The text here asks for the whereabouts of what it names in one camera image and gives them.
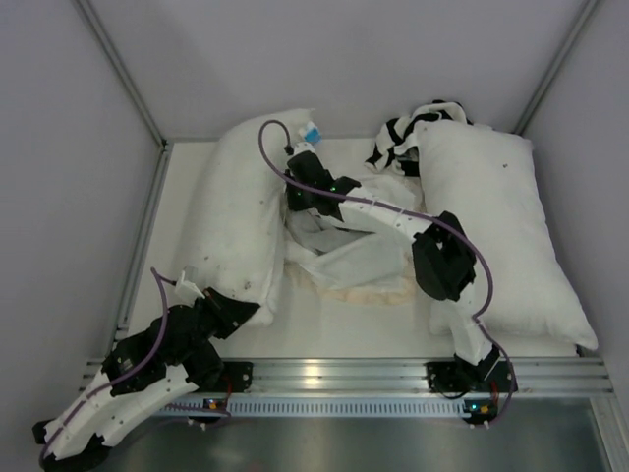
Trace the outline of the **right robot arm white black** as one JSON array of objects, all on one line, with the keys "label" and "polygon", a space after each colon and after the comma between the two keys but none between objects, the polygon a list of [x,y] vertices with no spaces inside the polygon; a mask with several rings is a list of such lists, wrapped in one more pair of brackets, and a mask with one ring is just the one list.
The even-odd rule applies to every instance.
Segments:
[{"label": "right robot arm white black", "polygon": [[288,147],[286,194],[291,210],[308,211],[339,229],[373,233],[410,252],[415,279],[432,300],[447,306],[455,371],[467,384],[485,383],[499,362],[481,315],[493,294],[485,258],[457,217],[412,212],[378,200],[359,181],[333,178],[308,147]]}]

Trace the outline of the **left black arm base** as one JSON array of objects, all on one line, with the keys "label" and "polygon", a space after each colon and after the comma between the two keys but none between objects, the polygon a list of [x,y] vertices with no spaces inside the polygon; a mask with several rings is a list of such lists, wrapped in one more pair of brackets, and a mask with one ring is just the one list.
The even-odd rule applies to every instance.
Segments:
[{"label": "left black arm base", "polygon": [[200,381],[200,392],[243,393],[252,384],[254,364],[245,361],[224,362],[211,367]]}]

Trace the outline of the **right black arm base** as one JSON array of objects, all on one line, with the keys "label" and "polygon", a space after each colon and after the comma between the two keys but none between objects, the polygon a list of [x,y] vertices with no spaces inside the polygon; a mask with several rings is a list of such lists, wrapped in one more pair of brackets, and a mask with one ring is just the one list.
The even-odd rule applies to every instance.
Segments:
[{"label": "right black arm base", "polygon": [[444,394],[448,398],[463,393],[508,393],[518,390],[518,384],[505,361],[498,361],[486,376],[453,360],[428,362],[426,371],[429,391]]}]

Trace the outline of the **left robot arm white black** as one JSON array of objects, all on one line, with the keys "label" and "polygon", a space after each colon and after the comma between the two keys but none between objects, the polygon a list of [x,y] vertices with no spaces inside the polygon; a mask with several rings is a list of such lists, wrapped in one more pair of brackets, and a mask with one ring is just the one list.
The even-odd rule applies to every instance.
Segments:
[{"label": "left robot arm white black", "polygon": [[212,288],[192,304],[166,307],[147,329],[126,337],[58,418],[32,430],[45,471],[89,471],[133,429],[193,392],[242,392],[252,364],[224,362],[211,341],[224,340],[259,309]]}]

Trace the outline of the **grey cream ruffled pillowcase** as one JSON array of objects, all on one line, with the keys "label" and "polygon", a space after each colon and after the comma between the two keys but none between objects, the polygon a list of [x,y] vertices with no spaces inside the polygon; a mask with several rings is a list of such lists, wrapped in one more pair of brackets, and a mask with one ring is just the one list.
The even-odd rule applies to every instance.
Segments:
[{"label": "grey cream ruffled pillowcase", "polygon": [[343,229],[284,209],[284,268],[295,285],[359,305],[403,305],[418,292],[408,250],[382,234]]}]

